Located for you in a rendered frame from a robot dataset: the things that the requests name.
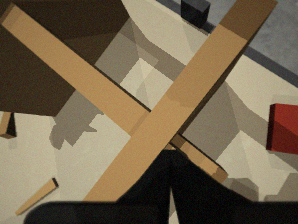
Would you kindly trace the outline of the red rectangular block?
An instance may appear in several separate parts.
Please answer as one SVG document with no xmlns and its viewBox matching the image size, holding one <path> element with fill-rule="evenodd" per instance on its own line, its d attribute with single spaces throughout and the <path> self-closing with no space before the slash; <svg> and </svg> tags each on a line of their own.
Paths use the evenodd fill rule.
<svg viewBox="0 0 298 224">
<path fill-rule="evenodd" d="M 270 105 L 266 150 L 298 155 L 298 105 Z"/>
</svg>

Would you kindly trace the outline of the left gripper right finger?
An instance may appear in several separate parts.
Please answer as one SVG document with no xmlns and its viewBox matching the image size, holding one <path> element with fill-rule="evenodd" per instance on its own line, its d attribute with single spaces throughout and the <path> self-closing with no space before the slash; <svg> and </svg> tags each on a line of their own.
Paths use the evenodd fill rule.
<svg viewBox="0 0 298 224">
<path fill-rule="evenodd" d="M 298 224 L 298 201 L 248 201 L 178 150 L 169 151 L 179 224 Z"/>
</svg>

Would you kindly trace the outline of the tan wooden rail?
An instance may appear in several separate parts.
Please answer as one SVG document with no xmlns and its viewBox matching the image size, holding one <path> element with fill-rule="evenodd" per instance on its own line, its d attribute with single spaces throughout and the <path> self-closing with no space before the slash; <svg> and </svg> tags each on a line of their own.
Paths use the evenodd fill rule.
<svg viewBox="0 0 298 224">
<path fill-rule="evenodd" d="M 28 15 L 11 3 L 0 24 L 132 137 L 152 110 Z M 180 133 L 171 142 L 219 183 L 227 178 L 228 173 L 222 166 Z"/>
</svg>

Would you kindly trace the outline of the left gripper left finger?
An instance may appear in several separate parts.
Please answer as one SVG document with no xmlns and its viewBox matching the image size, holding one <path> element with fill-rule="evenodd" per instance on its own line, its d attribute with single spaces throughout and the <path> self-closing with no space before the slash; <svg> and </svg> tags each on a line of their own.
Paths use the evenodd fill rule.
<svg viewBox="0 0 298 224">
<path fill-rule="evenodd" d="M 171 156 L 163 149 L 138 181 L 116 201 L 50 201 L 23 224 L 169 224 Z"/>
</svg>

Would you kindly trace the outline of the brown wooden end board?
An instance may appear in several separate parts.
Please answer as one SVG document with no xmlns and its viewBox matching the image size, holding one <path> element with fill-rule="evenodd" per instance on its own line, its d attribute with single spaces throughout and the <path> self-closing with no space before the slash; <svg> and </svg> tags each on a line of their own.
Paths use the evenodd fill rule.
<svg viewBox="0 0 298 224">
<path fill-rule="evenodd" d="M 116 201 L 138 181 L 222 85 L 276 5 L 236 0 L 82 201 Z"/>
<path fill-rule="evenodd" d="M 121 0 L 14 3 L 95 64 L 129 14 Z M 0 111 L 56 117 L 76 89 L 0 24 Z"/>
</svg>

